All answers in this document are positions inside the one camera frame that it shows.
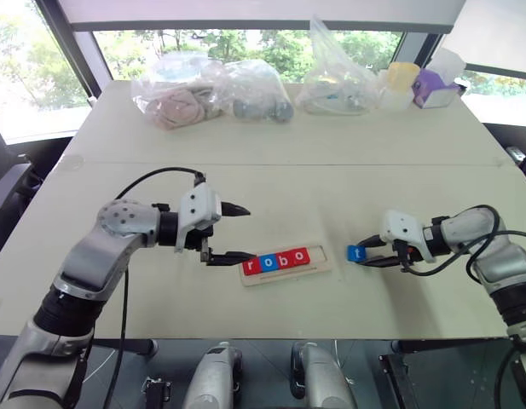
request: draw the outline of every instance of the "red letter block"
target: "red letter block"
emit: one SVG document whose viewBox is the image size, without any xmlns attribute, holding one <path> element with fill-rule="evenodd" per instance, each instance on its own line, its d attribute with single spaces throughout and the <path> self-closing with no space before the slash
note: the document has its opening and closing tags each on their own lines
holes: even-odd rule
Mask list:
<svg viewBox="0 0 526 409">
<path fill-rule="evenodd" d="M 244 269 L 244 275 L 259 274 L 261 272 L 261 263 L 258 257 L 243 262 L 242 267 Z"/>
<path fill-rule="evenodd" d="M 308 249 L 306 247 L 289 250 L 288 252 L 293 255 L 293 261 L 295 262 L 296 266 L 310 264 L 310 256 L 308 255 Z"/>
<path fill-rule="evenodd" d="M 283 251 L 281 253 L 276 253 L 276 258 L 278 259 L 278 266 L 280 270 L 285 268 L 295 267 L 295 256 L 290 251 Z"/>
</svg>

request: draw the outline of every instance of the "blue letter block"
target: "blue letter block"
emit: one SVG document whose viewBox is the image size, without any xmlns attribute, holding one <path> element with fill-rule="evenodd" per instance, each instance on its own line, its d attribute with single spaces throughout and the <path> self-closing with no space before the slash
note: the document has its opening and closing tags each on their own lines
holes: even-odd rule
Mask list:
<svg viewBox="0 0 526 409">
<path fill-rule="evenodd" d="M 278 259 L 276 258 L 276 254 L 267 254 L 265 256 L 259 257 L 259 262 L 261 263 L 261 270 L 263 273 L 267 273 L 268 271 L 275 271 L 280 268 L 278 265 Z"/>
<path fill-rule="evenodd" d="M 367 259 L 367 251 L 361 245 L 348 246 L 348 261 L 349 262 L 364 262 Z"/>
</svg>

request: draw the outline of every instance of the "window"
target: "window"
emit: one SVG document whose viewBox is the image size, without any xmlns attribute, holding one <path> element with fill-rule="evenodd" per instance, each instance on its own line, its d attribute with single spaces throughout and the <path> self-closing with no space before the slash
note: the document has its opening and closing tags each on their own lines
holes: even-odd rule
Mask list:
<svg viewBox="0 0 526 409">
<path fill-rule="evenodd" d="M 526 126 L 526 79 L 465 71 L 463 101 L 479 121 Z"/>
<path fill-rule="evenodd" d="M 337 31 L 335 38 L 358 64 L 387 68 L 400 32 Z M 285 82 L 299 83 L 312 67 L 307 30 L 143 30 L 95 32 L 114 79 L 138 76 L 143 67 L 171 51 L 200 50 L 224 62 L 261 59 Z"/>
<path fill-rule="evenodd" d="M 71 135 L 90 106 L 35 3 L 0 2 L 0 132 L 7 143 Z"/>
</svg>

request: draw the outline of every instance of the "yellow cup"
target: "yellow cup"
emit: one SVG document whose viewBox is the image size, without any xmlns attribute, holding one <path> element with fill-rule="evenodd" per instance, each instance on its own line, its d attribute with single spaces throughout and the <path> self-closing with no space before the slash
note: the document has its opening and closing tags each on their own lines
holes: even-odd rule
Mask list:
<svg viewBox="0 0 526 409">
<path fill-rule="evenodd" d="M 407 91 L 418 74 L 419 66 L 412 62 L 392 62 L 388 67 L 387 86 L 394 91 Z"/>
</svg>

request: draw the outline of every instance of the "metal bracket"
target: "metal bracket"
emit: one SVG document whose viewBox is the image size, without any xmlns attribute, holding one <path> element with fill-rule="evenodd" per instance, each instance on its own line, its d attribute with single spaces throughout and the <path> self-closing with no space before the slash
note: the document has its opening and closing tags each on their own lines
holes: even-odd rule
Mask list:
<svg viewBox="0 0 526 409">
<path fill-rule="evenodd" d="M 146 409 L 162 409 L 171 398 L 171 382 L 147 377 L 142 385 Z"/>
<path fill-rule="evenodd" d="M 396 403 L 401 409 L 419 409 L 412 383 L 408 378 L 408 366 L 399 354 L 379 356 L 384 373 L 390 380 L 396 397 Z"/>
</svg>

